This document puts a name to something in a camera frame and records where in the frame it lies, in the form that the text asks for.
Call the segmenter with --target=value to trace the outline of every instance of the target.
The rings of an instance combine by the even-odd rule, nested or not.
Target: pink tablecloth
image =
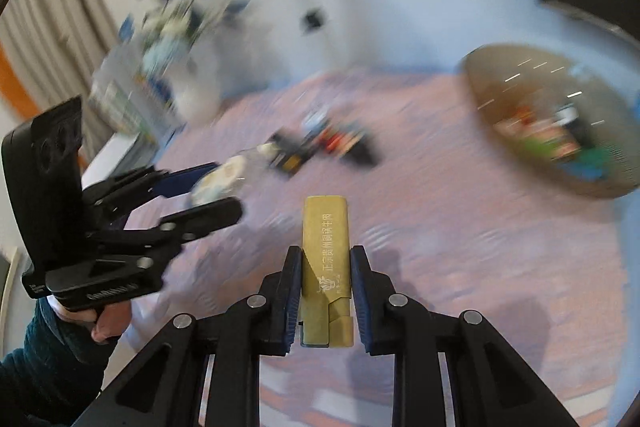
[[[300,243],[305,197],[341,194],[352,245],[364,245],[398,291],[440,313],[480,310],[581,425],[601,422],[625,340],[625,276],[610,204],[565,194],[492,146],[463,79],[341,73],[249,96],[215,125],[179,136],[159,167],[225,160],[279,127],[296,129],[323,104],[372,130],[382,164],[367,171],[318,157],[289,181],[274,174],[246,201],[246,220],[189,245],[165,288],[136,301],[133,346],[177,312],[220,313],[255,292]],[[152,226],[183,204],[153,201],[129,227]],[[285,359],[262,364],[262,423],[388,426],[392,367],[359,343],[295,345]]]

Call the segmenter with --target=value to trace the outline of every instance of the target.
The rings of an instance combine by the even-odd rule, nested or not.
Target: silver screw
[[[262,308],[267,304],[267,298],[264,295],[251,295],[251,297],[246,300],[246,303],[249,305],[249,308]]]
[[[394,293],[389,297],[389,304],[395,306],[396,308],[402,308],[402,306],[406,306],[409,299],[406,295],[402,295],[401,293]]]
[[[138,266],[138,268],[146,270],[147,268],[151,268],[154,265],[154,260],[150,257],[141,257],[136,261],[136,265]]]
[[[191,325],[191,317],[185,313],[174,318],[174,326],[179,330],[188,328]]]
[[[462,315],[462,318],[465,319],[465,322],[467,324],[473,324],[474,326],[477,326],[482,322],[482,315],[475,310],[466,311]]]

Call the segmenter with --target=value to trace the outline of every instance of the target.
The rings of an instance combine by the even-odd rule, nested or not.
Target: flower vase
[[[215,69],[206,68],[195,54],[172,62],[164,78],[174,92],[178,116],[190,127],[200,127],[215,120],[222,104],[220,83]]]

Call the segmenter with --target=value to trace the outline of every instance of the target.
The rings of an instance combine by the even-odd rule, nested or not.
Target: curtain
[[[86,101],[92,73],[117,43],[103,0],[10,0],[0,16],[0,44],[41,110],[78,94]],[[81,155],[91,161],[113,129],[94,107],[83,105]]]

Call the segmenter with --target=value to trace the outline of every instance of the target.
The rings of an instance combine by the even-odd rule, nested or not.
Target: orange curtain
[[[40,113],[38,106],[15,76],[2,46],[0,46],[0,93],[23,120],[29,120]]]

